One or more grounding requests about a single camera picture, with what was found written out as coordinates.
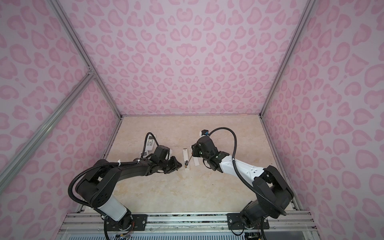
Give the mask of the long slim white remote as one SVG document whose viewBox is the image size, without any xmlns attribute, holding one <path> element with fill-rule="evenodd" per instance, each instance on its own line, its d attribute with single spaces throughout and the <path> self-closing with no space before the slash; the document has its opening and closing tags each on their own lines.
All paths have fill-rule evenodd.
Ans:
<svg viewBox="0 0 384 240">
<path fill-rule="evenodd" d="M 186 160 L 188 160 L 190 158 L 190 155 L 189 155 L 189 152 L 188 152 L 188 149 L 187 148 L 184 148 L 183 149 L 183 162 L 185 162 Z M 188 171 L 190 169 L 189 168 L 185 168 L 185 164 L 184 164 L 184 169 L 185 171 Z"/>
</svg>

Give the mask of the white battery cover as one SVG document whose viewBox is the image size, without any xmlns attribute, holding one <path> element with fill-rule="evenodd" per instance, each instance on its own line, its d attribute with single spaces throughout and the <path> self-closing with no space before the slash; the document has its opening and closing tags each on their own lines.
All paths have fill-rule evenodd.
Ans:
<svg viewBox="0 0 384 240">
<path fill-rule="evenodd" d="M 197 158 L 197 157 L 193 157 L 193 160 L 194 160 L 194 163 L 195 163 L 195 166 L 196 166 L 196 167 L 200 165 L 199 158 Z"/>
</svg>

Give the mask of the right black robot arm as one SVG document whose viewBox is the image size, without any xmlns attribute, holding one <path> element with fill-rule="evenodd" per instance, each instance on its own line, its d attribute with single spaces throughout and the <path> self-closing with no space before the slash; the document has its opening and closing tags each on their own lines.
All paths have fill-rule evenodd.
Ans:
<svg viewBox="0 0 384 240">
<path fill-rule="evenodd" d="M 230 132 L 234 137 L 232 154 L 219 151 L 211 135 L 219 130 Z M 241 211 L 239 225 L 246 229 L 261 229 L 268 217 L 278 219 L 286 216 L 286 208 L 294 198 L 294 193 L 279 170 L 274 166 L 255 167 L 236 159 L 237 136 L 229 128 L 221 127 L 209 132 L 202 130 L 200 138 L 192 145 L 192 156 L 203 159 L 206 167 L 213 171 L 238 177 L 257 197 Z"/>
</svg>

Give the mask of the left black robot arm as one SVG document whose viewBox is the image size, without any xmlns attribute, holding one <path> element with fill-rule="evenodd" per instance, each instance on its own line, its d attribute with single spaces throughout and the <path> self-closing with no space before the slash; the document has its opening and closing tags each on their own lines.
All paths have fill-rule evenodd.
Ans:
<svg viewBox="0 0 384 240">
<path fill-rule="evenodd" d="M 155 151 L 148 156 L 141 154 L 131 162 L 98 160 L 92 167 L 79 173 L 69 183 L 68 195 L 76 203 L 90 207 L 101 215 L 104 230 L 113 228 L 122 231 L 134 229 L 132 212 L 125 207 L 113 192 L 118 182 L 153 174 L 170 174 L 182 164 L 171 155 L 170 148 L 155 140 Z"/>
</svg>

